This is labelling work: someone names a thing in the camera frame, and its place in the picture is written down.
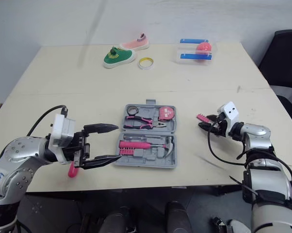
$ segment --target pink shoe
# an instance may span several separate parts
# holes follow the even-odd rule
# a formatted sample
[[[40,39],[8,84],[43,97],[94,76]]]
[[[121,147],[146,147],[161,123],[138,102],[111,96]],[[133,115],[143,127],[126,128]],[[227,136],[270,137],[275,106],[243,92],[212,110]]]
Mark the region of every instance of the pink shoe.
[[[122,50],[145,50],[149,47],[148,38],[144,33],[141,34],[140,38],[133,40],[128,43],[122,43],[119,45]]]

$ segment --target hammer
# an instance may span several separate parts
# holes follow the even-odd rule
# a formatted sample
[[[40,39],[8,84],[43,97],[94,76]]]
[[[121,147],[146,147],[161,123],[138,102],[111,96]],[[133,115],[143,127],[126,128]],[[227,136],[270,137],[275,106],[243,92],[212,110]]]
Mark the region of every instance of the hammer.
[[[172,142],[173,137],[168,136],[167,137],[167,144],[164,145],[156,145],[156,144],[150,144],[148,142],[125,142],[120,141],[119,148],[134,148],[134,149],[150,149],[153,147],[163,147],[166,150],[168,150],[167,154],[165,154],[164,158],[168,155],[170,155],[173,151],[174,144]]]

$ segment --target children's sneaker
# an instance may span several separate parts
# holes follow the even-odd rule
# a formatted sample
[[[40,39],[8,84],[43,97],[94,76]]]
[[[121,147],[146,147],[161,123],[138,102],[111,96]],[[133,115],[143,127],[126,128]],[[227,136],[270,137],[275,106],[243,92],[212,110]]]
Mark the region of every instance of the children's sneaker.
[[[145,50],[149,47],[149,41],[145,33],[143,33],[140,38],[128,43],[122,43],[119,47],[123,50]]]
[[[122,50],[120,48],[112,47],[109,53],[104,58],[105,68],[114,68],[121,64],[126,64],[134,61],[135,52],[133,50]]]

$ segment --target gray plastic tool case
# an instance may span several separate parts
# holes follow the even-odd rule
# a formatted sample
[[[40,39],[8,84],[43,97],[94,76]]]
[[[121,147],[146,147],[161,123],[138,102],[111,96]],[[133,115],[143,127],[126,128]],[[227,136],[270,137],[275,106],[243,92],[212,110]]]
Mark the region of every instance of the gray plastic tool case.
[[[127,108],[129,106],[136,106],[138,113],[136,116],[152,118],[154,121],[158,120],[159,109],[161,107],[171,107],[174,110],[174,117],[170,121],[164,121],[166,127],[157,128],[154,127],[151,130],[147,129],[124,129],[124,125],[140,126],[145,123],[139,121],[126,120]],[[116,154],[119,154],[120,141],[127,142],[147,142],[150,144],[163,145],[166,144],[167,137],[173,137],[174,148],[170,155],[164,156],[167,150],[162,147],[150,148],[150,149],[134,149],[134,155],[123,155],[114,164],[122,166],[147,166],[157,168],[175,168],[177,166],[177,146],[176,137],[174,135],[176,129],[176,109],[174,106],[169,105],[156,105],[155,100],[146,100],[146,104],[128,104],[125,108],[125,113],[122,122],[122,132],[120,133]],[[146,137],[147,139],[124,139],[126,137]]]

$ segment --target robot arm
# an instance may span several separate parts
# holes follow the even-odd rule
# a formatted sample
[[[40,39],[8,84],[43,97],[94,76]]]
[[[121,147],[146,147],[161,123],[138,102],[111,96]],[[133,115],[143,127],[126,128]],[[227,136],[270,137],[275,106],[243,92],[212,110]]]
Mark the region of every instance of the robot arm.
[[[199,126],[216,135],[241,141],[246,155],[243,173],[243,199],[252,204],[253,233],[292,233],[292,185],[274,154],[271,131],[264,126],[239,122],[239,112],[232,102],[207,116]]]
[[[75,121],[57,114],[52,133],[46,138],[20,137],[10,142],[0,156],[0,233],[12,232],[19,203],[35,172],[43,165],[59,161],[74,167],[90,169],[105,166],[120,158],[116,155],[89,158],[90,133],[106,133],[118,129],[115,125],[85,125],[74,133]]]

